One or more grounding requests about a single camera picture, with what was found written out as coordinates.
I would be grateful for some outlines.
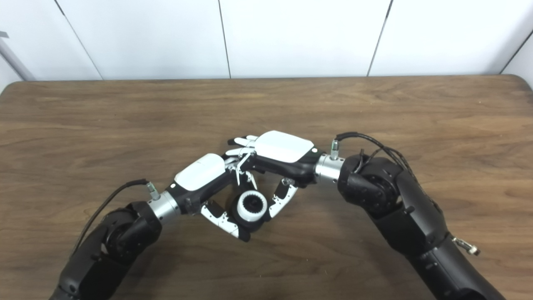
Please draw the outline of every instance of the white ring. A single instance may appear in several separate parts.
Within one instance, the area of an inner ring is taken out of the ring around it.
[[[244,199],[248,196],[256,196],[259,199],[261,199],[261,202],[263,202],[263,208],[261,209],[260,212],[250,212],[246,208],[244,208]],[[241,218],[243,218],[243,220],[247,222],[255,222],[261,219],[261,217],[263,217],[263,215],[265,214],[267,210],[266,206],[267,206],[267,200],[265,196],[263,196],[263,194],[261,194],[258,191],[254,191],[254,190],[245,191],[244,193],[241,194],[241,196],[239,197],[239,200],[237,200],[237,213],[239,214]]]

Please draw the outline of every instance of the black gear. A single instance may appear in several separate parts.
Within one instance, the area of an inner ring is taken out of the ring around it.
[[[243,199],[243,206],[247,211],[257,214],[263,209],[263,201],[256,195],[249,195]]]

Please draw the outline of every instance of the cable connector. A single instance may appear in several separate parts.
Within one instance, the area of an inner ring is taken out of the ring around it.
[[[457,246],[463,248],[466,250],[466,253],[470,255],[476,255],[478,256],[481,253],[481,250],[479,250],[478,247],[475,245],[469,244],[465,240],[461,240],[456,238],[455,236],[451,239]]]
[[[161,198],[161,195],[159,195],[159,192],[156,190],[156,187],[152,182],[148,182],[146,188],[148,189],[150,196],[152,196],[152,200],[159,200],[159,198]]]
[[[338,140],[334,139],[332,141],[332,151],[331,151],[331,154],[329,156],[329,159],[331,159],[333,161],[338,160],[338,149],[339,149]]]

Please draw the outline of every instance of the metal connector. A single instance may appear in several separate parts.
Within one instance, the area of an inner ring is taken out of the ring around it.
[[[334,161],[338,160],[338,148],[339,148],[338,140],[334,139],[332,141],[332,151],[329,156],[329,159],[334,160]]]
[[[159,195],[159,192],[156,190],[156,187],[152,182],[148,182],[146,188],[148,188],[148,193],[152,196],[152,200],[159,200],[159,198],[161,198],[161,195]]]
[[[461,239],[458,239],[456,238],[455,236],[451,239],[453,242],[455,242],[455,244],[463,249],[466,250],[466,253],[470,254],[470,255],[476,255],[478,256],[480,253],[481,253],[481,250],[479,250],[478,247],[476,247],[475,245],[472,245],[472,244],[469,244],[468,242],[466,242],[465,240],[461,240]]]
[[[293,179],[284,177],[283,179],[281,179],[281,184],[283,184],[285,186],[287,186],[287,185],[295,185],[296,182]]]

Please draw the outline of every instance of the small cylindrical object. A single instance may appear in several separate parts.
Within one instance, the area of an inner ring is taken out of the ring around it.
[[[150,196],[152,196],[152,200],[159,200],[161,195],[159,195],[159,192],[157,191],[154,184],[152,182],[148,182],[148,184],[146,184],[146,187],[148,188],[148,192],[150,193]]]
[[[249,232],[254,232],[263,225],[263,216],[267,208],[265,196],[256,190],[250,190],[235,198],[231,206],[231,215],[239,225]]]
[[[332,141],[332,152],[331,152],[331,155],[329,156],[329,159],[333,161],[338,160],[338,148],[339,148],[338,140],[334,139]]]
[[[472,245],[470,243],[468,243],[467,241],[465,240],[462,240],[462,239],[459,239],[457,237],[452,237],[451,239],[452,241],[455,242],[456,245],[458,245],[459,247],[463,248],[466,250],[466,252],[470,255],[476,255],[478,256],[480,253],[481,253],[481,250],[479,250],[478,247],[476,247],[475,245]]]
[[[246,191],[237,200],[237,213],[246,222],[255,222],[267,210],[267,200],[258,191]]]

